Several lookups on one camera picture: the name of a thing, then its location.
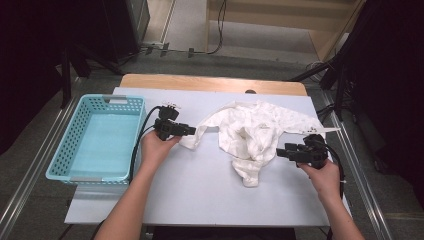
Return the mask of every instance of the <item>basket handle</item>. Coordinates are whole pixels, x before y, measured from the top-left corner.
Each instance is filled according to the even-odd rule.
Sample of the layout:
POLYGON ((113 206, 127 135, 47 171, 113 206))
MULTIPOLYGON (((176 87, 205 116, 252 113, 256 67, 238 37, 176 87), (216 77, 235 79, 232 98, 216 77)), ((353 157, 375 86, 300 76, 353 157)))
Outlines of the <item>basket handle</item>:
POLYGON ((112 95, 112 94, 103 94, 103 101, 110 103, 111 100, 116 100, 114 104, 127 104, 128 99, 125 95, 112 95))
POLYGON ((71 179, 69 181, 71 181, 71 182, 101 182, 102 178, 101 177, 78 177, 78 176, 74 176, 74 177, 71 177, 71 179))

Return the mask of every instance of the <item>person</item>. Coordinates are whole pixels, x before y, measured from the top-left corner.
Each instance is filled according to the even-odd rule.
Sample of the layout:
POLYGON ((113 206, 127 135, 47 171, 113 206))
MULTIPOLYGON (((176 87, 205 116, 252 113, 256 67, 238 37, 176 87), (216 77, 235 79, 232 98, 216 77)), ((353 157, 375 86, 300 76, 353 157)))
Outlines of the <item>person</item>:
POLYGON ((308 174, 312 185, 317 190, 334 238, 365 239, 340 198, 339 167, 328 159, 325 160, 324 167, 319 170, 305 163, 300 163, 298 166, 308 174))
POLYGON ((161 163, 171 148, 180 141, 174 136, 162 141, 155 130, 142 139, 142 158, 140 168, 128 189, 109 213, 95 239, 140 239, 144 208, 150 185, 161 163))
MULTIPOLYGON (((181 137, 162 141, 153 130, 142 139, 141 166, 128 189, 117 202, 95 239, 140 239, 144 208, 150 185, 161 163, 181 137)), ((299 167, 309 175, 327 213, 335 239, 364 239, 340 199, 338 166, 330 160, 320 170, 307 164, 299 167)))

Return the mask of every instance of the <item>table surface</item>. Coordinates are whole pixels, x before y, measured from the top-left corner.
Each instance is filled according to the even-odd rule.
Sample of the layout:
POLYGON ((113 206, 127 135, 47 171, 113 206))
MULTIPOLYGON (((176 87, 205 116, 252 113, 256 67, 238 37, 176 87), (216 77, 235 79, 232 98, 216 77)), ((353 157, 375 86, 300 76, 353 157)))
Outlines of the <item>table surface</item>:
MULTIPOLYGON (((300 83, 131 74, 123 77, 121 88, 115 89, 114 94, 143 95, 146 98, 147 110, 160 104, 161 99, 158 96, 161 96, 160 98, 165 96, 166 100, 171 102, 179 101, 182 106, 189 107, 180 111, 177 120, 189 125, 195 125, 211 109, 217 109, 229 100, 261 99, 282 107, 292 107, 293 110, 308 115, 315 114, 312 101, 306 96, 305 88, 300 83), (171 90, 174 88, 188 88, 191 91, 171 90), (267 94, 243 94, 247 89, 267 94), (285 94, 275 95, 270 94, 271 92, 285 94)), ((283 147, 285 142, 302 143, 302 137, 296 134, 283 134, 278 147, 283 147)), ((172 150, 169 157, 172 159, 165 161, 153 182, 146 206, 144 218, 146 224, 328 225, 325 211, 310 180, 294 167, 293 163, 273 159, 261 170, 259 186, 246 188, 242 185, 241 178, 231 168, 231 158, 219 149, 217 134, 204 136, 202 143, 195 151, 181 146, 172 150)), ((78 186, 65 222, 101 221, 125 188, 126 186, 78 186)))

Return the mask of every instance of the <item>white table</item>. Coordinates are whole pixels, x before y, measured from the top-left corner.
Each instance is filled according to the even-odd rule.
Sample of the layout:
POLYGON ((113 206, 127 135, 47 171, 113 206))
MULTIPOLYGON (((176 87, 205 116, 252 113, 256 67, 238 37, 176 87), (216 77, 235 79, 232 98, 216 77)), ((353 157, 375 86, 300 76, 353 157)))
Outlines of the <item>white table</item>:
MULTIPOLYGON (((163 101, 182 107, 177 122, 196 126, 226 103, 267 101, 310 116, 306 96, 116 88, 114 94, 142 95, 149 111, 163 101)), ((156 118, 153 114, 150 126, 156 118)), ((283 134, 285 142, 303 143, 302 135, 283 134)), ((78 186, 65 223, 102 221, 126 186, 78 186)), ((209 130, 196 150, 174 147, 153 181, 144 223, 170 226, 328 226, 325 211, 307 175, 285 158, 274 158, 260 172, 259 186, 246 188, 231 166, 231 156, 218 147, 216 129, 209 130)))

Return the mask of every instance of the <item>forearm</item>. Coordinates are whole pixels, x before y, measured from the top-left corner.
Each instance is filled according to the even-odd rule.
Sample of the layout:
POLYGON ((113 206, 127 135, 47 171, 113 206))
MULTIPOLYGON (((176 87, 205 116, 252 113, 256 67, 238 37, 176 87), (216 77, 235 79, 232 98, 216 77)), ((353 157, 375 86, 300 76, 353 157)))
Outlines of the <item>forearm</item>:
POLYGON ((330 221, 334 239, 364 239, 340 198, 321 201, 330 221))
POLYGON ((137 173, 127 191, 110 212, 96 239, 139 239, 154 171, 137 173))

